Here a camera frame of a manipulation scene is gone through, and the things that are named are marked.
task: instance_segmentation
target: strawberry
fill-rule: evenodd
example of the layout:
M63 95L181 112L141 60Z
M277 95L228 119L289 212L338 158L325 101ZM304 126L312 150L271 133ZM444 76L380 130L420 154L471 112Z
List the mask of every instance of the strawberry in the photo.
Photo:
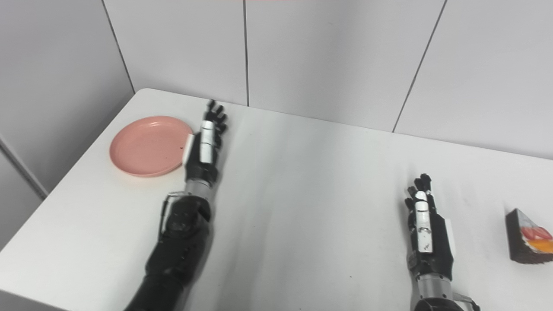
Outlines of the strawberry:
M521 227L520 231L528 240L533 240L536 238L536 232L533 230L532 227Z
M534 234L538 237L541 237L542 239L546 239L546 240L553 240L553 236L551 236L551 234L545 230L543 227L535 227L533 228L534 230Z

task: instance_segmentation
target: robotic hand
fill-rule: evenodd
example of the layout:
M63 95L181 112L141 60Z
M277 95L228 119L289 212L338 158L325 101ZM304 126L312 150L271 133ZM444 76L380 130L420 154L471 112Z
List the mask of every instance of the robotic hand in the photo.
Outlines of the robotic hand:
M186 301L210 233L210 200L218 176L221 136L227 129L223 107L215 106L215 101L208 104L201 131L194 135L185 164L184 192L170 193L163 203L158 243L146 264L146 276L125 311L174 311Z
M420 294L415 311L463 311L454 300L467 302L479 311L473 300L454 294L451 289L453 255L445 220L436 211L430 181L426 174L415 179L416 187L408 188L411 197L405 199L412 246L408 267Z

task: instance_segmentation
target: white table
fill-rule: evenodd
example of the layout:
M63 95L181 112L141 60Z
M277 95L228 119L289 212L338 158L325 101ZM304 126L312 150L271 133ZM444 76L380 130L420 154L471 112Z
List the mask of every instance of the white table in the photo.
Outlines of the white table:
M198 128L207 100L141 90L0 253L0 289L71 311L119 311L183 169L137 178L108 157L150 115ZM454 289L483 310L547 310L553 264L508 257L505 212L553 230L553 162L226 105L215 236L188 310L409 310L405 191L433 178L452 219Z

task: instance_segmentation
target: robot forearm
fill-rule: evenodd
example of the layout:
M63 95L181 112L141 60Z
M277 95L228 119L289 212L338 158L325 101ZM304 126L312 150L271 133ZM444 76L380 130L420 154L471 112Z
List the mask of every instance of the robot forearm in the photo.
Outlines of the robot forearm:
M210 202L217 180L221 135L226 130L223 107L211 101L202 129L194 135L187 158L186 187L171 193L161 212L158 242L146 264L146 276L125 311L174 311L186 301L210 234ZM169 200L177 198L170 206Z

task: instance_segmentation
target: wall seam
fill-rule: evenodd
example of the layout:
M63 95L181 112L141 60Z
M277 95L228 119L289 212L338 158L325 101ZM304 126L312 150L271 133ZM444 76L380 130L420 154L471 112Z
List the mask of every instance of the wall seam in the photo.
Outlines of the wall seam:
M117 45L117 50L119 51L119 56L121 57L121 61L123 62L123 67L125 68L125 73L127 74L127 78L129 79L129 83L131 84L131 89L133 90L133 93L136 94L136 90L134 89L133 80L131 80L131 75L129 74L129 69L127 68L127 63L125 63L125 58L123 58L123 52L121 51L121 46L119 45L119 40L117 40L117 36L115 35L115 29L113 29L113 24L111 22L111 18L109 17L109 13L107 12L106 2L105 0L102 0L102 5L104 7L104 11L106 12L107 21L109 23L109 28L111 29L111 33L113 34L113 38L115 39L115 44Z
M419 66L417 67L415 71L415 75L413 76L413 80L411 81L411 85L409 86L409 90L407 91L407 95L405 96L405 100L403 101L403 105L401 106L401 110L399 111L398 118L395 120L394 128L392 129L392 133L395 133L395 129L398 126L399 119L401 117L401 114L403 113L403 109L405 108L405 104L407 103L407 99L409 99L409 95L411 95L411 90L413 90L413 86L415 85L416 77L419 74L419 70L421 68L422 62L424 61L424 57L426 56L426 52L428 51L428 48L430 46L430 42L432 41L432 38L434 37L434 32L436 32L436 28L438 27L438 23L440 22L440 19L442 17L442 13L444 12L444 9L446 7L447 0L444 1L444 4L442 5L442 9L440 10L440 14L438 14L438 19L436 20L436 23L434 24L434 28L432 29L432 33L430 33L430 38L428 39L428 42L426 43L426 47L424 49L424 52L422 54L422 57L419 62Z

